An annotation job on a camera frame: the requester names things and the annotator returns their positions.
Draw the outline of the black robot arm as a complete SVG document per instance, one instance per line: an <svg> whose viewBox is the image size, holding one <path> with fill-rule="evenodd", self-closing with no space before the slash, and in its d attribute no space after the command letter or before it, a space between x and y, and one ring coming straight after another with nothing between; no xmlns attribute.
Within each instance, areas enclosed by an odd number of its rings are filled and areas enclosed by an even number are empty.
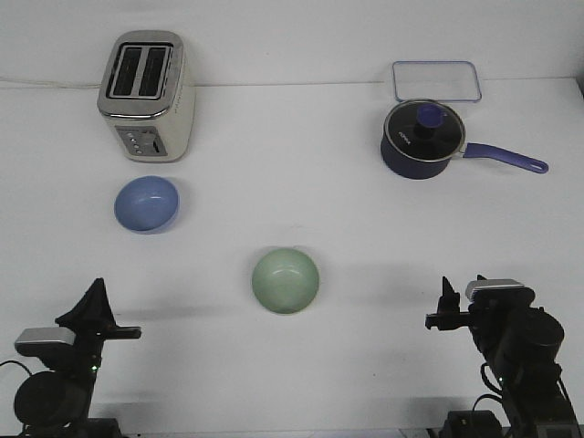
<svg viewBox="0 0 584 438"><path fill-rule="evenodd" d="M580 437L582 431L556 361L565 338L561 324L535 308L533 289L513 279L479 276L461 296L442 281L437 309L425 318L428 329L469 329L484 358L481 378L487 400L498 402L509 427L488 410L450 411L441 437Z"/></svg>
<svg viewBox="0 0 584 438"><path fill-rule="evenodd" d="M108 340L139 339L141 328L117 324L103 278L55 319L53 327L26 328L15 341L23 357L45 370L29 376L14 398L22 437L121 437L115 418L91 418L89 410Z"/></svg>

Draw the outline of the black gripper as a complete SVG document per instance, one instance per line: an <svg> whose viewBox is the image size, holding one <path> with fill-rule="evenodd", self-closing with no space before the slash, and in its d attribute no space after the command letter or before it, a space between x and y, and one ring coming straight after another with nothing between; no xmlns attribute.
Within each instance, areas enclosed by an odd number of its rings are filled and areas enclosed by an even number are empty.
<svg viewBox="0 0 584 438"><path fill-rule="evenodd" d="M476 280L484 281L486 277L477 274ZM456 292L446 276L442 277L442 295L438 300L434 313L425 316L424 326L427 329L437 328L440 331L455 330L470 327L473 323L471 314L460 309L460 294Z"/></svg>
<svg viewBox="0 0 584 438"><path fill-rule="evenodd" d="M73 351L77 364L100 365L107 340L141 337L141 327L123 327L116 323L102 277L96 278L81 300L70 311L57 317L55 323L75 334Z"/></svg>

